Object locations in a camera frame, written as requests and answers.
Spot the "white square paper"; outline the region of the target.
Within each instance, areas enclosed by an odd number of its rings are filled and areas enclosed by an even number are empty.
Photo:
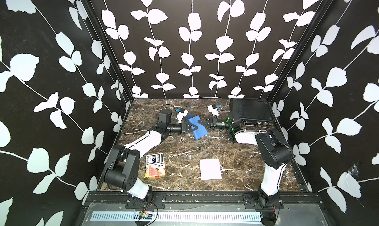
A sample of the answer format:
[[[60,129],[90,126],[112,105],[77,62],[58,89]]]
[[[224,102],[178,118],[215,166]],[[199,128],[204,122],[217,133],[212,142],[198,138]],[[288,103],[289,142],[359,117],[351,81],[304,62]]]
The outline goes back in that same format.
[[[200,160],[201,180],[219,180],[222,179],[220,162],[218,159],[201,159]]]

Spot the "small green circuit board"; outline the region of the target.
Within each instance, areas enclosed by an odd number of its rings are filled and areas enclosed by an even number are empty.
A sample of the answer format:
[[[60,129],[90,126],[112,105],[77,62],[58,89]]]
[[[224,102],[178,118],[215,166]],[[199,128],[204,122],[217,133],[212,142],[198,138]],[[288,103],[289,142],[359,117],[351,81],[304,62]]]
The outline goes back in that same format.
[[[146,212],[140,212],[138,214],[138,221],[140,220],[151,220],[153,218],[153,214],[149,214]]]

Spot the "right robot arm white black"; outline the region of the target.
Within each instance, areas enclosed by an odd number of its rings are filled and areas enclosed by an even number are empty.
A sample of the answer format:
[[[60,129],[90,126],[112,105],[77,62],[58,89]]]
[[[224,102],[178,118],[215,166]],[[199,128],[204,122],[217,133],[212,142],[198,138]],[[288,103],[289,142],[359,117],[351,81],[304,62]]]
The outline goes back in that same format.
[[[230,111],[226,119],[211,116],[200,119],[197,123],[209,130],[226,130],[228,139],[234,143],[258,146],[265,162],[265,172],[255,200],[263,209],[273,206],[277,200],[280,200],[281,178],[293,156],[293,151],[278,129],[271,128],[264,131],[242,129],[240,116],[235,111]]]

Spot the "white perforated strip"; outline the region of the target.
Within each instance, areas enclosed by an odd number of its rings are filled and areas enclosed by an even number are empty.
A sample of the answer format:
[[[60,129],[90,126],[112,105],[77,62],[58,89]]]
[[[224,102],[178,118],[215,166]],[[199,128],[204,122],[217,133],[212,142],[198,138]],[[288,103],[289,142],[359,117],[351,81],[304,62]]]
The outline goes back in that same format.
[[[138,221],[138,212],[94,211],[91,222],[189,222],[189,223],[260,223],[259,212],[161,212],[153,214],[151,220]]]

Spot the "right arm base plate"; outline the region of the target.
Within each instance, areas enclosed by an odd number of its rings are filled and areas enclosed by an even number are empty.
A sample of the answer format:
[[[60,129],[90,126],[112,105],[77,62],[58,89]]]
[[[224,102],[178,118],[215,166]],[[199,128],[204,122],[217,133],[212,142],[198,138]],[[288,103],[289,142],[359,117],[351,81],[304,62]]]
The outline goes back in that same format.
[[[283,209],[279,193],[267,196],[264,192],[246,193],[242,195],[245,209],[255,209],[257,211],[274,211]]]

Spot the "blue square paper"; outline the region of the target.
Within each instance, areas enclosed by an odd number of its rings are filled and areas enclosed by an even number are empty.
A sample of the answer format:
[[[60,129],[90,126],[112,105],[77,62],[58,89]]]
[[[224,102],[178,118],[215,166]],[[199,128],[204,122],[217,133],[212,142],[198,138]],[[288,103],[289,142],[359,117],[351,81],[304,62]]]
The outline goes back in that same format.
[[[199,120],[199,116],[189,118],[189,122],[197,127],[197,130],[193,131],[193,135],[196,140],[199,140],[201,137],[206,136],[208,134],[206,128],[198,123]]]
[[[186,116],[186,121],[188,121],[188,120],[191,119],[192,117],[193,117],[192,114],[187,114],[187,116]]]

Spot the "yellow red card box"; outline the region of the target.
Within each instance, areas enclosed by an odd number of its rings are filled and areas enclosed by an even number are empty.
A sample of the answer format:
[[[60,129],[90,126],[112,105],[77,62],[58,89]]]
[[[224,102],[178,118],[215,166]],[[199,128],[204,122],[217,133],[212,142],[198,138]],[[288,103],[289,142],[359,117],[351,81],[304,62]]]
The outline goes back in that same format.
[[[165,176],[165,163],[146,166],[145,178],[152,179]]]

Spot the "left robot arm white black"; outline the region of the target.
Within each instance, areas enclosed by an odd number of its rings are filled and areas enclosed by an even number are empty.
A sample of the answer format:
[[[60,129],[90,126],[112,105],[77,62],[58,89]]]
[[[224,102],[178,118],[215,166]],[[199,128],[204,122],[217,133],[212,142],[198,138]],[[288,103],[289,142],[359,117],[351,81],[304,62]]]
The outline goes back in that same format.
[[[187,134],[196,130],[198,127],[186,120],[173,123],[172,110],[161,110],[158,120],[144,136],[124,146],[112,147],[102,173],[103,182],[125,190],[136,199],[150,202],[152,187],[138,178],[141,155],[160,145],[170,134]]]

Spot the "blue white poker card box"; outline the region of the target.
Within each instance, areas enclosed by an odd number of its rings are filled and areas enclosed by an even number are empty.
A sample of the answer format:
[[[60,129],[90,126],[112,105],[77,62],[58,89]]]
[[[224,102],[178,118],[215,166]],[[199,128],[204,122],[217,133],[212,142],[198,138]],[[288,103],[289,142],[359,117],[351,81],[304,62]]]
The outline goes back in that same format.
[[[163,153],[151,154],[146,156],[146,166],[164,163]]]

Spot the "black case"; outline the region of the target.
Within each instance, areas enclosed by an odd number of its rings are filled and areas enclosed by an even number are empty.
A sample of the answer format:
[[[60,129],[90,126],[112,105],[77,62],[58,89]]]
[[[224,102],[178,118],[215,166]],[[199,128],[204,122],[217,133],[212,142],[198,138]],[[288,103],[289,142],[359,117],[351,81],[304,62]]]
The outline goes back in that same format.
[[[268,126],[274,123],[271,107],[262,99],[231,99],[230,110],[236,111],[244,124]]]

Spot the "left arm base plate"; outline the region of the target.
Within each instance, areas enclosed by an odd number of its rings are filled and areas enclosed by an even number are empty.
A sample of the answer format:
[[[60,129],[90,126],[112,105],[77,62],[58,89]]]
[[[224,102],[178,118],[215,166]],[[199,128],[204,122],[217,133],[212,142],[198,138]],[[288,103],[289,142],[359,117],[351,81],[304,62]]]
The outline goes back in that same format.
[[[150,199],[139,199],[135,196],[128,195],[126,199],[126,209],[143,209],[149,206],[148,210],[155,208],[164,209],[166,194],[163,192],[153,191]]]

